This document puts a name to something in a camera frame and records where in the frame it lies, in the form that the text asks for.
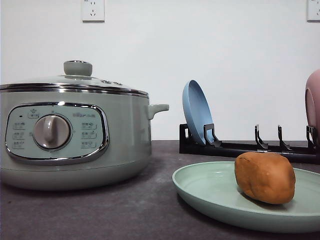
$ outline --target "brown dough ball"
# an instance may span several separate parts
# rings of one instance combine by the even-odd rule
[[[269,204],[285,204],[295,195],[296,176],[288,159],[277,153],[246,152],[235,159],[236,183],[244,193]]]

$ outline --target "electrical outlet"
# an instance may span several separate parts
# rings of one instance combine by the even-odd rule
[[[320,21],[320,0],[307,0],[307,21]]]
[[[104,22],[105,0],[82,0],[82,21]]]

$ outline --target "pale green plate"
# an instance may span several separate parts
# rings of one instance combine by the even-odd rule
[[[320,231],[320,174],[294,169],[294,198],[272,205],[253,200],[239,189],[232,161],[204,162],[176,170],[179,195],[199,212],[234,226],[272,233]]]

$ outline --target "dark countertop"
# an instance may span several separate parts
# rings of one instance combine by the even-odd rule
[[[320,239],[320,232],[247,230],[197,212],[178,196],[173,172],[193,163],[234,158],[179,154],[179,141],[153,141],[152,151],[140,175],[115,185],[45,192],[2,184],[1,240]],[[293,166],[320,173],[320,165]]]

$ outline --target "dish rack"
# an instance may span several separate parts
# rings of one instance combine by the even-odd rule
[[[208,140],[208,131],[212,132],[214,141]],[[264,142],[259,135],[259,125],[255,125],[255,144],[234,143],[221,141],[215,135],[214,123],[203,126],[205,145],[197,144],[188,128],[188,125],[180,124],[179,128],[179,152],[181,154],[197,154],[207,156],[238,157],[246,152],[278,153],[288,158],[292,163],[320,164],[320,146],[318,146],[318,131],[315,127],[306,126],[307,147],[290,146],[282,139],[282,127],[278,125],[278,145]]]

